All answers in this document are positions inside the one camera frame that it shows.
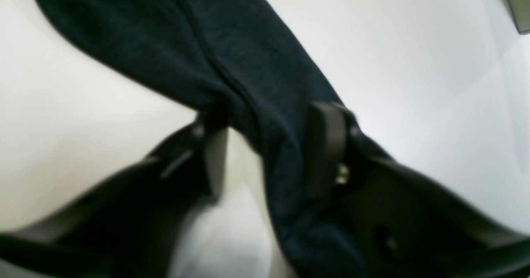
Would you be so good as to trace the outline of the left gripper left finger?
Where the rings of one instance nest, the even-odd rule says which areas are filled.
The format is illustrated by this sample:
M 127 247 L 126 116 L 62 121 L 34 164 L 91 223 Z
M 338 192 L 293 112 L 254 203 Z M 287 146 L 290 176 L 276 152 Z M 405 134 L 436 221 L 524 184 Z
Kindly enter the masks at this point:
M 220 195 L 223 163 L 207 154 L 228 121 L 225 108 L 202 112 L 63 208 L 1 233 L 1 259 L 57 278 L 166 278 L 185 222 Z

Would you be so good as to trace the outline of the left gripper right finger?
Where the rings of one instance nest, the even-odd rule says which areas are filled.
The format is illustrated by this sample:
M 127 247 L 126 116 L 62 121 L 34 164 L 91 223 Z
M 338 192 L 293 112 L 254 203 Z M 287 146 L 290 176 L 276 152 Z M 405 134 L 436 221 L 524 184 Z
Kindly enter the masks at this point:
M 340 104 L 308 107 L 306 182 L 346 214 L 371 278 L 529 276 L 528 234 L 398 163 Z

